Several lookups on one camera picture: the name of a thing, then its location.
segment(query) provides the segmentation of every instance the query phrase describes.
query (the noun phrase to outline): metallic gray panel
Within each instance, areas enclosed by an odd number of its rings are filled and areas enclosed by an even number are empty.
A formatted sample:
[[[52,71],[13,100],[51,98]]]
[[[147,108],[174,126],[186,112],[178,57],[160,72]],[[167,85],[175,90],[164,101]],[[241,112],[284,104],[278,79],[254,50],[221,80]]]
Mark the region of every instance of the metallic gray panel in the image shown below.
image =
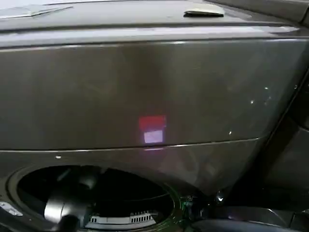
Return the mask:
[[[222,6],[224,17],[184,17],[188,9],[203,7],[201,0],[131,0],[61,4],[72,8],[31,18],[0,19],[0,30],[80,27],[135,27],[141,25],[239,25],[287,24],[282,20]]]
[[[288,228],[294,213],[258,207],[227,206],[215,208],[213,215],[215,218],[219,219],[257,222],[265,225]]]
[[[210,0],[211,2],[238,7],[300,23],[308,9],[307,1],[299,0]]]
[[[277,226],[217,219],[198,221],[193,223],[192,227],[201,232],[296,232],[291,229],[280,228]]]
[[[138,174],[177,189],[199,188],[205,194],[232,185],[254,159],[260,140],[76,151],[1,151],[0,178],[17,183],[29,172],[54,165],[98,165]]]
[[[241,40],[2,50],[0,148],[258,138],[303,76],[306,48]]]
[[[265,182],[289,189],[309,189],[309,131],[286,118],[274,136],[265,156],[276,157]]]

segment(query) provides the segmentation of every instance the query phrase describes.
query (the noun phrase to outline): glossy surface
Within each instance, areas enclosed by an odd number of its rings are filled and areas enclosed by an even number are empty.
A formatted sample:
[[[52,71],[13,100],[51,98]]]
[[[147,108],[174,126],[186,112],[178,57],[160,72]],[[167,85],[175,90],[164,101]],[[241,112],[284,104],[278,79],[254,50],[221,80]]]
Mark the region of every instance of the glossy surface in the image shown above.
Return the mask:
[[[293,212],[272,210],[259,207],[227,206],[214,209],[214,216],[218,219],[256,222],[289,228],[293,219]]]
[[[0,148],[259,138],[302,77],[306,49],[305,40],[241,40],[2,50]],[[140,128],[148,116],[164,125]]]
[[[309,189],[309,131],[286,118],[268,146],[265,162],[273,160],[265,183],[288,189]]]
[[[203,8],[207,3],[201,0],[131,0],[103,1],[54,6],[73,7],[51,14],[13,20],[0,19],[0,30],[34,30],[63,28],[113,28],[164,25],[285,25],[280,19],[222,6],[224,17],[184,17],[192,8]]]

